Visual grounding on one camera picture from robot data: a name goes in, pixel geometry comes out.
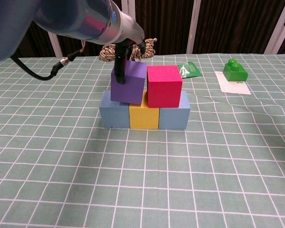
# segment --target block stack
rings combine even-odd
[[[177,66],[127,61],[125,84],[111,72],[111,90],[102,94],[104,128],[186,129],[190,104]],[[147,75],[147,90],[143,90]]]

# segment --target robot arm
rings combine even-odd
[[[0,0],[0,60],[14,54],[32,21],[62,36],[115,43],[114,71],[121,84],[132,45],[144,46],[143,29],[112,0]]]

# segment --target yellow block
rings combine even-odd
[[[160,116],[159,108],[149,108],[147,91],[143,92],[142,104],[130,104],[130,128],[131,129],[158,129]]]

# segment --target rope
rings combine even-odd
[[[135,58],[142,60],[142,58],[151,58],[155,54],[155,50],[153,49],[154,43],[157,41],[157,38],[154,39],[146,39],[146,52],[142,55],[140,52],[140,48],[137,45],[133,45],[133,51],[131,54],[131,60]],[[104,62],[111,62],[115,60],[115,44],[106,44],[102,47],[99,53],[99,60]]]

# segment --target green packet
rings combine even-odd
[[[202,76],[201,72],[192,62],[178,65],[178,68],[180,70],[181,78]]]

